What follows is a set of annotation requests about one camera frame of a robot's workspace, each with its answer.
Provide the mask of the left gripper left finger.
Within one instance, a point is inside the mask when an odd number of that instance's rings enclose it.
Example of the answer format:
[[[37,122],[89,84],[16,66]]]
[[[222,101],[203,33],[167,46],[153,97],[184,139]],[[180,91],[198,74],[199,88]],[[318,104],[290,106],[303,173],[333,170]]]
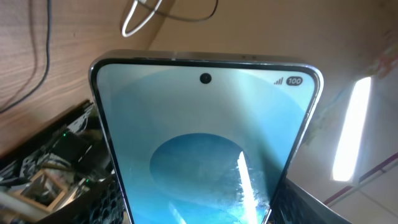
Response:
[[[38,224],[119,224],[124,200],[115,175],[98,182],[68,205],[39,220]]]

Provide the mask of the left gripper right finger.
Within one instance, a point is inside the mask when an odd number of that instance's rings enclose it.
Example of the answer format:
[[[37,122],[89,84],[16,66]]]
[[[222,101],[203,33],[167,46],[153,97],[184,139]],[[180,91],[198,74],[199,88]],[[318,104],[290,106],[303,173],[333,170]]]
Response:
[[[271,209],[269,223],[274,224],[351,224],[289,179]]]

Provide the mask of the turquoise screen smartphone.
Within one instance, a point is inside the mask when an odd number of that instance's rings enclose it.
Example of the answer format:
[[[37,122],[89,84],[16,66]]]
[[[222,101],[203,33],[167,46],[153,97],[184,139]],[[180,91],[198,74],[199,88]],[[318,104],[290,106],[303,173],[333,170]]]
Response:
[[[141,50],[89,81],[131,223],[265,223],[324,86],[290,58]]]

